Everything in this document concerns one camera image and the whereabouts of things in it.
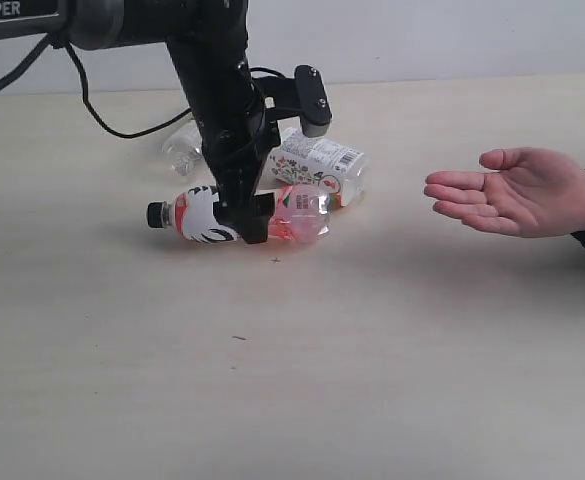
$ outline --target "plastic bottle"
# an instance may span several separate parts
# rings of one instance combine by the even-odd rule
[[[203,161],[201,134],[195,121],[186,123],[163,144],[163,155],[172,169],[182,177],[189,176],[196,165]]]
[[[297,128],[288,128],[281,139],[267,165],[277,180],[316,185],[340,207],[362,197],[370,164],[365,153],[325,138],[307,138]]]
[[[270,220],[270,238],[314,243],[329,231],[329,195],[312,185],[294,185],[272,191],[276,211]],[[234,242],[240,236],[214,218],[219,201],[216,187],[197,187],[179,195],[173,203],[151,203],[150,228],[174,228],[186,239],[199,243]]]

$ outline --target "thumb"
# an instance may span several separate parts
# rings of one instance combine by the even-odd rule
[[[509,170],[523,160],[527,151],[527,148],[492,150],[481,155],[479,163],[490,170]]]

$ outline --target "black cable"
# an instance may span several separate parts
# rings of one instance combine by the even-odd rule
[[[254,67],[251,68],[250,71],[252,73],[267,73],[268,75],[272,75],[273,77],[279,77],[279,78],[287,78],[285,75],[283,75],[281,72],[277,72],[276,70],[272,70],[271,68],[265,68],[265,67]]]
[[[39,43],[32,49],[30,53],[19,63],[14,70],[8,73],[5,77],[0,79],[0,92],[6,87],[16,82],[23,76],[25,72],[32,66],[32,64],[41,56],[41,54],[54,42],[54,35],[48,34],[43,37]]]
[[[144,137],[146,135],[156,133],[159,130],[163,130],[164,128],[167,128],[167,127],[175,124],[176,122],[185,118],[187,115],[189,115],[192,112],[192,110],[188,108],[185,111],[179,113],[172,120],[168,120],[167,122],[162,123],[161,125],[157,125],[156,127],[152,127],[152,128],[147,129],[147,130],[143,130],[141,132],[130,133],[130,134],[117,132],[116,130],[112,129],[107,123],[105,123],[105,121],[97,113],[97,111],[92,106],[92,103],[90,102],[90,87],[89,87],[89,83],[88,83],[88,75],[85,71],[85,67],[83,66],[83,63],[81,62],[81,59],[79,59],[76,52],[74,51],[74,48],[72,47],[72,45],[70,44],[69,41],[67,41],[67,40],[65,41],[64,47],[65,47],[65,51],[70,56],[72,63],[74,63],[74,66],[76,67],[77,72],[79,73],[79,79],[81,80],[81,94],[83,96],[83,105],[85,105],[85,108],[88,109],[88,112],[90,112],[92,117],[94,117],[94,120],[96,120],[96,122],[101,126],[101,128],[103,128],[109,134],[114,135],[115,137],[124,138],[126,140]]]

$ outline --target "bottle with pink liquid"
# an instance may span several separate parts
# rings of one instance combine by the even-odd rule
[[[328,233],[328,193],[314,185],[293,185],[271,192],[275,194],[276,210],[270,220],[270,238],[309,244]],[[186,239],[199,243],[240,240],[236,231],[214,218],[214,204],[218,201],[216,187],[192,188],[172,203],[151,203],[147,210],[148,225],[173,228]]]

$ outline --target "white wall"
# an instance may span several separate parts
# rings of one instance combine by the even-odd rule
[[[334,82],[585,72],[585,0],[252,0],[250,60]],[[0,42],[0,76],[34,39]],[[162,46],[84,53],[94,90],[176,88]],[[11,92],[77,91],[48,52]]]

